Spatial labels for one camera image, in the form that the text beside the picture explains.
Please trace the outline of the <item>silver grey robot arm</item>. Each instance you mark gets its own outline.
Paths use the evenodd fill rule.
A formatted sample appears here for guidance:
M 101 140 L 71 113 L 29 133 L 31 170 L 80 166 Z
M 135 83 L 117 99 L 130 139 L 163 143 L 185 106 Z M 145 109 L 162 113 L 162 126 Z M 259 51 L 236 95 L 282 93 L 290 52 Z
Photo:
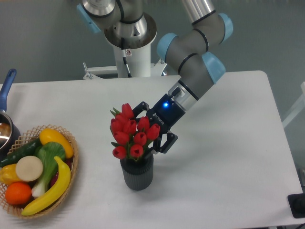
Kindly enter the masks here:
M 121 159 L 166 153 L 177 139 L 171 127 L 225 73 L 224 65 L 210 49 L 231 36 L 231 19 L 217 13 L 209 0 L 185 0 L 183 5 L 192 30 L 183 37 L 166 34 L 157 45 L 159 57 L 178 73 L 180 80 L 154 107 L 141 103 L 134 108 L 134 120 L 142 111 L 147 115 L 147 120 L 140 122 L 140 130 L 149 126 L 151 132 L 140 149 L 124 143 L 123 150 L 116 150 Z M 86 25 L 93 32 L 103 31 L 113 46 L 120 78 L 151 75 L 151 43 L 157 28 L 154 19 L 143 11 L 141 0 L 83 0 L 77 10 Z

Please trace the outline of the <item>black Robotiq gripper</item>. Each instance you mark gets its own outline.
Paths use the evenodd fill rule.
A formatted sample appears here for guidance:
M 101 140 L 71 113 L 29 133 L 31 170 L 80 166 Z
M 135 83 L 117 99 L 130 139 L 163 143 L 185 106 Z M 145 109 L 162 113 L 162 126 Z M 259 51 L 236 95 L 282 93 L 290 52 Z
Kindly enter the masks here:
M 138 119 L 138 115 L 146 111 L 150 125 L 157 124 L 160 126 L 160 135 L 153 141 L 152 147 L 148 147 L 144 153 L 144 159 L 152 154 L 166 154 L 178 139 L 178 136 L 170 131 L 171 127 L 185 114 L 185 111 L 174 101 L 168 94 L 165 94 L 153 108 L 142 101 L 133 110 L 134 119 Z M 163 134 L 166 134 L 166 141 L 161 145 Z

